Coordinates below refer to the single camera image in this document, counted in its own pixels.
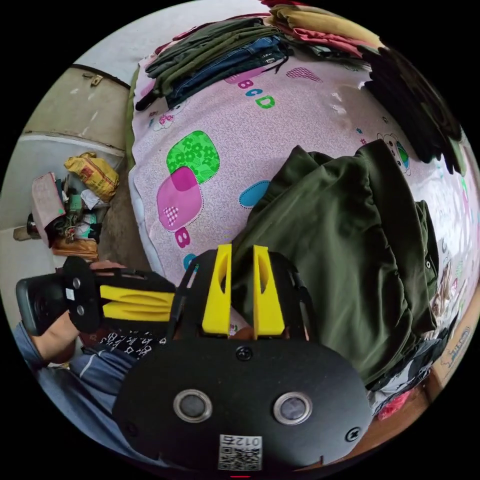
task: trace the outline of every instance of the blue oval pattern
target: blue oval pattern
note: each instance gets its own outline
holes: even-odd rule
[[[246,209],[253,208],[259,200],[265,195],[270,182],[268,180],[258,181],[249,186],[239,197],[238,201]]]
[[[194,255],[193,253],[189,253],[184,259],[183,259],[183,267],[185,268],[185,270],[188,270],[190,264],[192,263],[193,260],[195,260],[197,258],[196,255]]]

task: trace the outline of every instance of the plastic bag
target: plastic bag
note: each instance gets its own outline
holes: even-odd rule
[[[80,156],[71,156],[65,162],[65,168],[77,174],[81,181],[101,200],[109,202],[119,185],[118,173],[103,158],[97,158],[94,151]]]
[[[56,238],[51,246],[51,251],[60,257],[81,257],[92,262],[99,259],[97,242],[93,240],[75,240],[67,243],[64,238]]]

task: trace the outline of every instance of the blue sleeve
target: blue sleeve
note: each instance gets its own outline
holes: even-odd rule
[[[47,363],[40,356],[22,322],[20,322],[13,330],[13,338],[20,350],[21,356],[30,370],[35,372],[47,366]]]
[[[50,368],[21,323],[14,329],[13,337],[43,391],[82,433],[126,457],[160,469],[167,466],[161,460],[154,461],[135,452],[112,417],[117,390],[129,368],[121,358],[109,352],[95,353],[81,355],[70,363],[71,369]]]

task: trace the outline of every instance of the screw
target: screw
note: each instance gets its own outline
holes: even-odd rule
[[[354,442],[355,440],[358,439],[361,431],[362,429],[359,426],[356,426],[355,428],[350,429],[345,435],[345,440],[347,442]]]
[[[250,360],[253,356],[254,353],[252,352],[252,349],[248,346],[241,346],[236,350],[236,357],[241,362],[246,362],[247,360]]]

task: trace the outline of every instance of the person's arm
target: person's arm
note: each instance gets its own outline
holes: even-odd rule
[[[79,333],[66,311],[52,323],[43,335],[29,334],[29,337],[46,364],[50,362],[62,364],[72,358],[75,352],[75,340]]]

